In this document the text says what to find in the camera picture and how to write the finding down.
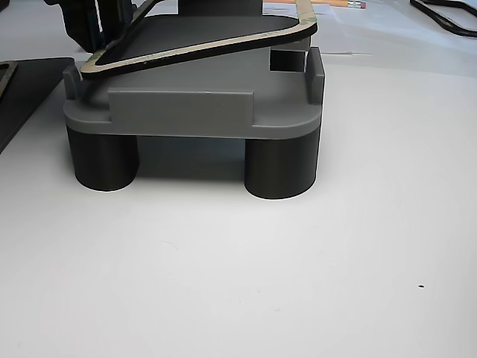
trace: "yellow pencil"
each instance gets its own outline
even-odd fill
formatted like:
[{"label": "yellow pencil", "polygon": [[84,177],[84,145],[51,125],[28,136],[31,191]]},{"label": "yellow pencil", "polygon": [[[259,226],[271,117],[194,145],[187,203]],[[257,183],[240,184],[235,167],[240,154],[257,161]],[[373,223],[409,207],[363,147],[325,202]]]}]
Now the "yellow pencil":
[{"label": "yellow pencil", "polygon": [[[283,4],[294,4],[294,0],[264,0],[264,2],[279,2]],[[338,7],[354,7],[357,9],[365,9],[366,3],[359,0],[312,0],[312,4],[329,4]]]}]

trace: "laser-cut wooden frame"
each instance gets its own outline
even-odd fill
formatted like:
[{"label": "laser-cut wooden frame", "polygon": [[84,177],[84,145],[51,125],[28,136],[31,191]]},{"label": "laser-cut wooden frame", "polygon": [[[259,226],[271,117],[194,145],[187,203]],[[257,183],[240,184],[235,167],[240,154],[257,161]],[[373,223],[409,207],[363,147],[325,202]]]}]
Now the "laser-cut wooden frame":
[{"label": "laser-cut wooden frame", "polygon": [[295,0],[298,13],[298,24],[291,28],[262,32],[260,34],[233,37],[225,40],[212,41],[200,45],[191,45],[182,48],[147,54],[127,60],[112,63],[98,64],[101,58],[106,57],[113,49],[121,45],[121,41],[137,26],[155,4],[163,0],[146,0],[134,13],[133,20],[117,39],[112,41],[106,48],[97,51],[81,67],[81,74],[85,79],[98,79],[114,75],[123,75],[129,72],[142,71],[170,65],[172,63],[197,60],[205,57],[229,54],[238,51],[246,51],[254,48],[292,43],[310,37],[318,30],[316,15],[310,0]]}]

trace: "black cylindrical leg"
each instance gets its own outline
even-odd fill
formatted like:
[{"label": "black cylindrical leg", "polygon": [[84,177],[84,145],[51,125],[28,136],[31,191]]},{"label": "black cylindrical leg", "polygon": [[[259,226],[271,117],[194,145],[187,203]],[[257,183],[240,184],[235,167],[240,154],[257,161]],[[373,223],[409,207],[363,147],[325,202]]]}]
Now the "black cylindrical leg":
[{"label": "black cylindrical leg", "polygon": [[270,50],[270,70],[305,72],[305,52]]},{"label": "black cylindrical leg", "polygon": [[316,178],[320,127],[293,139],[245,141],[245,187],[260,198],[299,195]]},{"label": "black cylindrical leg", "polygon": [[136,136],[85,134],[66,128],[80,183],[109,192],[133,181],[139,167]]}]

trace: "white table surface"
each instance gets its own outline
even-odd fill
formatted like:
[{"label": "white table surface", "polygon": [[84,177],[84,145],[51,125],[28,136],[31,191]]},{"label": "white table surface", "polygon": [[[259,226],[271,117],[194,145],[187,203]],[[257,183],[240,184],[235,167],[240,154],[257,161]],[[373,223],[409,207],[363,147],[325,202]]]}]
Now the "white table surface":
[{"label": "white table surface", "polygon": [[[13,5],[0,60],[81,59],[39,35],[59,9]],[[88,190],[53,91],[0,155],[0,357],[477,357],[477,41],[406,3],[336,13],[373,54],[323,56],[296,198],[250,195],[222,139],[142,138],[131,185]]]}]

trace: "3d printed stand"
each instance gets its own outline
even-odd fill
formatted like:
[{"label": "3d printed stand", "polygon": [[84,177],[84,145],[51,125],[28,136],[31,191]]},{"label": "3d printed stand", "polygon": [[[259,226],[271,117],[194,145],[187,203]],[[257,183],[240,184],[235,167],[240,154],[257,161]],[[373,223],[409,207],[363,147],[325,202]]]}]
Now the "3d printed stand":
[{"label": "3d printed stand", "polygon": [[[198,2],[180,0],[178,15],[145,18],[115,60],[296,22],[261,16],[257,0]],[[233,16],[225,4],[237,2]],[[262,198],[295,196],[315,181],[324,71],[309,39],[99,81],[81,80],[72,66],[64,80],[75,174],[91,189],[121,189],[134,179],[136,136],[246,139],[245,186]]]}]

